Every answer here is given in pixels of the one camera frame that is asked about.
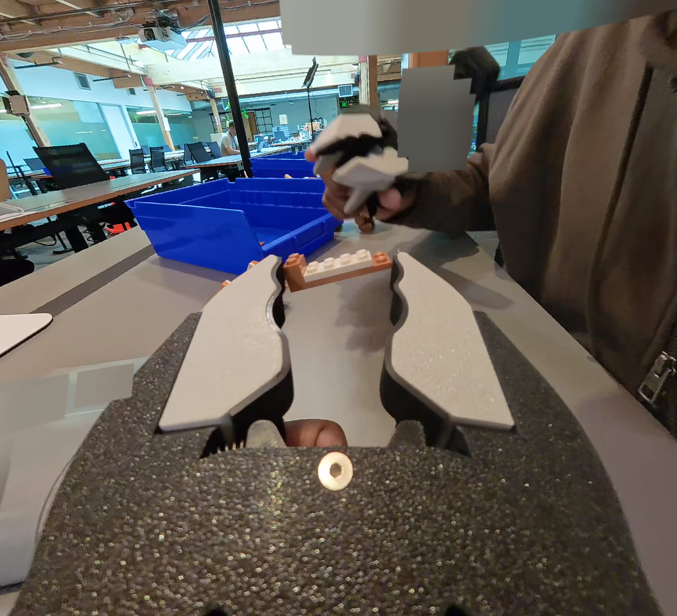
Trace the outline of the brown toy brick model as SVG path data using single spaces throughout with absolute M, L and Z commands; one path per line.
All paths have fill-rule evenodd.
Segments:
M 247 265 L 246 270 L 245 270 L 243 273 L 240 273 L 240 274 L 237 275 L 237 276 L 233 276 L 232 279 L 226 279 L 226 280 L 224 280 L 224 281 L 221 283 L 220 289 L 223 289 L 224 287 L 228 286 L 228 285 L 231 284 L 237 277 L 240 277 L 241 275 L 246 274 L 247 272 L 249 272 L 251 269 L 253 269 L 253 268 L 254 268 L 255 266 L 257 266 L 257 265 L 258 265 L 258 260 L 253 260 L 253 261 L 251 261 L 251 262 Z

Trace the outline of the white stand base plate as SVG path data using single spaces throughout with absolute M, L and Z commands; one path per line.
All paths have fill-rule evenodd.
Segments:
M 49 313 L 1 315 L 1 356 L 45 330 L 53 320 Z

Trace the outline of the black panel on tall stand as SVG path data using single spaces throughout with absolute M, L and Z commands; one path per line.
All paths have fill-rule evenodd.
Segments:
M 304 81 L 302 83 L 302 87 L 305 89 L 306 94 L 307 94 L 307 104 L 308 104 L 308 111 L 309 111 L 309 130 L 310 130 L 311 141 L 313 141 L 315 139 L 315 128 L 314 128 L 314 123 L 313 123 L 310 91 L 311 91 L 311 86 L 313 84 L 313 80 L 315 79 L 315 75 L 316 75 L 318 68 L 319 68 L 319 64 L 317 63 L 317 59 L 316 59 L 316 57 L 313 57 L 312 63 L 310 65 L 310 67 L 307 71 L 307 74 L 304 78 Z

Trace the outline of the grey instruction booklet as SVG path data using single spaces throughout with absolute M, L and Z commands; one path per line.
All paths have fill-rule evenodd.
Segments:
M 1 495 L 1 586 L 26 577 L 61 479 L 100 414 L 72 414 L 10 435 Z

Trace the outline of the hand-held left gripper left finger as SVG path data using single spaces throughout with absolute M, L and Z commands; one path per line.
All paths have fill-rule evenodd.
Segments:
M 224 425 L 292 381 L 282 265 L 267 256 L 208 301 L 159 420 L 162 432 Z

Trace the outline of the long office table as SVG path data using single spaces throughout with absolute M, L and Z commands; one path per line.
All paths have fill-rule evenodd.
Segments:
M 129 195 L 169 181 L 192 177 L 198 168 L 119 177 L 1 203 L 1 231 Z

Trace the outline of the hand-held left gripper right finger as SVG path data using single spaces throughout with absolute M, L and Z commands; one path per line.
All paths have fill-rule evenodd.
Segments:
M 391 272 L 385 381 L 452 425 L 510 431 L 514 419 L 470 304 L 400 251 Z

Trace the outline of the grey desk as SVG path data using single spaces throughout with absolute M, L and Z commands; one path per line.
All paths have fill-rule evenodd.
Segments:
M 359 248 L 404 250 L 430 267 L 501 329 L 578 419 L 604 463 L 620 499 L 648 582 L 665 615 L 676 614 L 676 440 L 622 389 L 485 252 L 484 233 L 457 239 L 380 225 L 361 236 L 345 223 L 334 246 L 319 256 Z M 123 258 L 150 245 L 134 229 L 1 288 L 2 314 L 29 313 Z M 45 330 L 1 358 L 1 382 L 71 373 L 67 416 L 77 407 L 81 367 L 148 358 L 191 313 L 218 290 L 226 274 L 159 258 L 133 267 L 73 307 Z M 390 292 L 383 275 L 286 297 L 294 402 L 288 416 L 340 423 L 351 445 L 385 444 L 394 421 L 378 395 L 388 331 Z M 1 429 L 3 475 L 10 435 Z

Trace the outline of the long orange studded plate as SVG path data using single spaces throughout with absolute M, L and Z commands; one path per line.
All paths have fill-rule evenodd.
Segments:
M 288 282 L 286 280 L 286 278 L 285 278 L 285 281 L 286 281 L 286 286 L 290 289 L 290 291 L 297 292 L 297 291 L 300 291 L 300 290 L 307 290 L 307 289 L 310 289 L 310 288 L 323 286 L 323 285 L 326 285 L 326 284 L 329 284 L 329 283 L 340 282 L 340 281 L 343 281 L 343 280 L 351 279 L 353 277 L 358 277 L 358 276 L 361 276 L 361 275 L 368 275 L 368 274 L 371 274 L 371 273 L 377 273 L 377 272 L 374 271 L 373 267 L 372 268 L 364 268 L 364 269 L 358 270 L 358 271 L 353 272 L 353 273 L 345 273 L 345 274 L 342 274 L 342 275 L 338 275 L 336 277 L 325 278 L 323 280 L 318 280 L 317 282 L 306 282 L 305 281 L 304 283 L 301 283 L 301 282 L 292 282 L 291 280 Z

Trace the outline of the blue plastic bin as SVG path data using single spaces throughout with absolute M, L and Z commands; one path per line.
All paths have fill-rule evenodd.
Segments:
M 261 155 L 250 161 L 252 176 L 258 178 L 315 179 L 314 164 L 305 159 L 304 152 L 278 152 Z
M 158 256 L 239 275 L 268 255 L 311 254 L 341 225 L 321 179 L 238 178 L 127 200 Z

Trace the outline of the person's right forearm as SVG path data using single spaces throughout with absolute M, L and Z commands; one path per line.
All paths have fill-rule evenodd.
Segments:
M 444 232 L 451 237 L 470 231 L 495 230 L 489 201 L 489 170 L 494 144 L 483 144 L 462 170 L 419 176 L 414 197 L 399 217 L 402 225 Z

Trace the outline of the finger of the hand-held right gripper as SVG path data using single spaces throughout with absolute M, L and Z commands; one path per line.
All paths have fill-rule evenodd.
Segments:
M 336 156 L 324 155 L 313 165 L 321 176 L 329 171 L 338 184 L 351 189 L 388 189 L 395 180 L 408 173 L 409 160 L 391 147 L 368 155 L 356 155 L 342 165 Z
M 309 161 L 317 159 L 346 139 L 382 138 L 379 122 L 372 114 L 341 114 L 309 146 Z

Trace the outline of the person's right hand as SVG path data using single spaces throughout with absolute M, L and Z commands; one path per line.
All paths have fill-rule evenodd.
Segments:
M 339 159 L 339 154 L 332 155 Z M 309 149 L 305 153 L 305 159 L 309 161 Z M 404 183 L 404 176 L 398 177 L 395 183 L 396 181 Z M 351 189 L 334 181 L 329 171 L 324 172 L 320 178 L 325 184 L 323 205 L 336 219 L 355 219 L 357 216 L 369 215 L 386 221 L 406 209 L 411 202 L 412 193 L 401 192 L 395 183 L 388 189 Z

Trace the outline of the white studded plate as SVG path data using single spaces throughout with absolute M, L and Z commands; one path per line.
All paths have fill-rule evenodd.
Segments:
M 354 253 L 345 253 L 338 257 L 327 257 L 322 261 L 313 261 L 305 267 L 303 277 L 306 282 L 317 282 L 325 278 L 372 267 L 374 267 L 374 263 L 370 251 L 360 249 Z

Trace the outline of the white ceiling projector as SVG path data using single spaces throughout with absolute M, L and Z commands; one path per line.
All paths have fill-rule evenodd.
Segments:
M 140 44 L 168 53 L 180 51 L 187 42 L 180 30 L 172 26 L 160 26 L 157 21 L 147 22 L 138 30 Z

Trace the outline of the black pole with ridged disc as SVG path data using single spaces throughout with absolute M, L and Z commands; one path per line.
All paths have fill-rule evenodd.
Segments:
M 240 146 L 240 156 L 242 164 L 247 177 L 252 177 L 252 169 L 250 163 L 249 141 L 244 127 L 244 119 L 241 111 L 238 91 L 236 89 L 235 77 L 232 69 L 230 53 L 227 47 L 227 40 L 224 33 L 224 21 L 221 15 L 221 8 L 219 0 L 207 0 L 208 10 L 210 13 L 213 34 L 215 36 L 216 47 L 218 51 L 221 70 L 224 76 L 225 89 L 227 98 L 232 110 L 232 119 Z

